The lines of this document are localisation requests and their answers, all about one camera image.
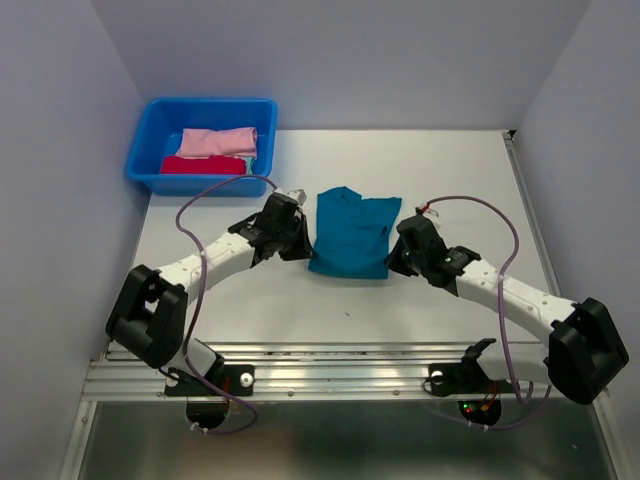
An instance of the red cloth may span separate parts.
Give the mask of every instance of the red cloth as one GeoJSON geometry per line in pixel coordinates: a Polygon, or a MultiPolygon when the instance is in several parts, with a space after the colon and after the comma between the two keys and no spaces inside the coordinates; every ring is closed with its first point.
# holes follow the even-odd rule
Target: red cloth
{"type": "Polygon", "coordinates": [[[165,157],[160,168],[164,174],[244,175],[247,162],[241,158],[212,155],[208,158],[165,157]]]}

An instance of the white wall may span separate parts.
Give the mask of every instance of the white wall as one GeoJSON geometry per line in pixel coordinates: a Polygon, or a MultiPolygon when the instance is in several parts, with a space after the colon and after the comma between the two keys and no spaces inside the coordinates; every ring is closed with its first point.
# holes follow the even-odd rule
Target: white wall
{"type": "Polygon", "coordinates": [[[640,450],[639,133],[640,2],[594,0],[516,145],[563,294],[605,302],[632,355],[612,384],[632,452],[640,450]]]}
{"type": "Polygon", "coordinates": [[[514,128],[588,0],[91,0],[146,98],[262,95],[285,128],[514,128]]]}
{"type": "Polygon", "coordinates": [[[141,98],[86,0],[4,0],[0,63],[0,477],[46,479],[141,223],[141,98]]]}

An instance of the blue plastic bin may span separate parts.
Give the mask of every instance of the blue plastic bin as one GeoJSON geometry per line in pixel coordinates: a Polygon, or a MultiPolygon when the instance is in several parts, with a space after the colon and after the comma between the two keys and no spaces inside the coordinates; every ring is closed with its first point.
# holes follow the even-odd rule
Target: blue plastic bin
{"type": "MultiPolygon", "coordinates": [[[[180,148],[182,129],[227,130],[255,127],[258,131],[258,156],[252,171],[271,173],[276,137],[278,107],[262,98],[182,98],[153,100],[142,114],[127,159],[127,176],[144,183],[153,193],[169,196],[194,196],[232,175],[161,175],[162,160],[180,148]]],[[[211,195],[259,197],[266,183],[258,178],[243,178],[221,187],[211,195]]]]}

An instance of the glass panel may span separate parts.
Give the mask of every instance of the glass panel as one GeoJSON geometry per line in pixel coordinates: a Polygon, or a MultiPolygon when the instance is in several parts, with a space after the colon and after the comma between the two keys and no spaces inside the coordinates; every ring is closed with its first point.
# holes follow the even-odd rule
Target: glass panel
{"type": "MultiPolygon", "coordinates": [[[[102,403],[80,478],[615,478],[590,407],[554,399],[524,427],[486,433],[436,407],[459,415],[450,401],[274,403],[251,429],[211,437],[189,430],[181,403],[102,403]]],[[[504,409],[501,422],[519,414],[504,409]]]]}

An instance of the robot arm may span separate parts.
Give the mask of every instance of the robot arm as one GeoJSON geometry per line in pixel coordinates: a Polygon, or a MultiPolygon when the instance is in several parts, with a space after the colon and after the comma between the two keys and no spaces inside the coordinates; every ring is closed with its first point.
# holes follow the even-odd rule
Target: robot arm
{"type": "MultiPolygon", "coordinates": [[[[285,260],[312,253],[302,190],[276,190],[261,212],[229,227],[203,252],[151,270],[139,265],[129,272],[109,316],[106,332],[152,368],[174,367],[191,374],[182,354],[188,305],[198,296],[202,256],[206,259],[205,291],[225,278],[255,267],[278,253],[285,260]]],[[[214,376],[222,358],[193,340],[189,358],[205,377],[214,376]]]]}
{"type": "MultiPolygon", "coordinates": [[[[432,286],[498,310],[498,270],[465,247],[448,248],[430,215],[417,213],[397,230],[400,238],[386,259],[389,269],[423,276],[432,286]]],[[[503,289],[505,316],[542,343],[514,346],[520,379],[553,384],[567,398],[589,404],[628,363],[613,320],[597,300],[574,303],[509,277],[503,289]]],[[[476,393],[509,378],[502,349],[494,342],[485,339],[470,347],[460,363],[432,365],[442,373],[439,381],[431,381],[433,393],[476,393]]]]}

